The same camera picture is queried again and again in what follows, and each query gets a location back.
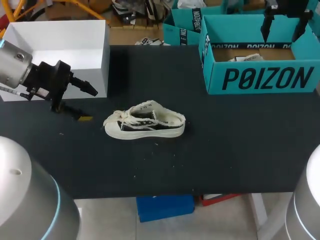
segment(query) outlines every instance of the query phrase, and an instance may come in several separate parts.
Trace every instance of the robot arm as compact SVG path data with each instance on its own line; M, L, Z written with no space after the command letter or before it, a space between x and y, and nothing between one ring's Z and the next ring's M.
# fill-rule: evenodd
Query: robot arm
M309 0L267 0L264 12L264 21L261 27L261 33L265 42L267 42L270 26L275 19L274 15L285 15L288 18L299 18L293 36L292 42L299 39L306 30L308 21L313 18L314 13L306 9Z
M39 66L32 63L32 55L14 46L10 42L0 40L0 83L15 89L18 85L26 87L28 93L20 93L10 88L0 90L19 95L29 101L33 96L51 101L51 110L55 113L71 114L78 119L85 114L80 109L66 106L62 97L69 84L92 96L97 90L88 82L74 77L71 67L58 61L55 66L41 62Z

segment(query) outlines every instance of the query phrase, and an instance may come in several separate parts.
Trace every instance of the white box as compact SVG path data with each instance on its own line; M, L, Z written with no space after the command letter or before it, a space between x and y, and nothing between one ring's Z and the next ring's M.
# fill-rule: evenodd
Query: white box
M97 91L92 96L69 84L63 99L105 98L109 74L109 27L105 20L13 22L3 39L32 54L32 63L55 66L59 60L71 66L74 76ZM15 90L26 93L19 85ZM3 101L26 99L0 91ZM41 100L34 96L32 100Z

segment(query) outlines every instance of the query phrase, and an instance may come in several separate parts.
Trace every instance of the black table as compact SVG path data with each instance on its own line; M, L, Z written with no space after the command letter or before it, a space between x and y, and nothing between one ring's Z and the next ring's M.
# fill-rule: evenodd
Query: black table
M155 100L186 117L177 138L118 140L103 121ZM208 95L198 49L112 46L108 98L1 102L0 135L24 146L75 199L293 191L320 144L316 93Z

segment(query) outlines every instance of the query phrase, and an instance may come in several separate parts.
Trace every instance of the yellow tag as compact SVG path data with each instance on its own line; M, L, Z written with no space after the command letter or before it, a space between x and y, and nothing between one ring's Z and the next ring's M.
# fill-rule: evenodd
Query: yellow tag
M78 121L79 122L84 122L84 121L90 121L92 120L94 117L93 116L81 116Z

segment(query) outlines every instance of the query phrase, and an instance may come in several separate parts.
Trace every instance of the canvas sneaker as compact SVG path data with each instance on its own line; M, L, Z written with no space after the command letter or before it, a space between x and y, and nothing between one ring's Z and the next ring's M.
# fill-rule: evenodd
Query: canvas sneaker
M175 138L185 130L186 118L150 100L125 111L115 111L104 122L105 132L115 139Z

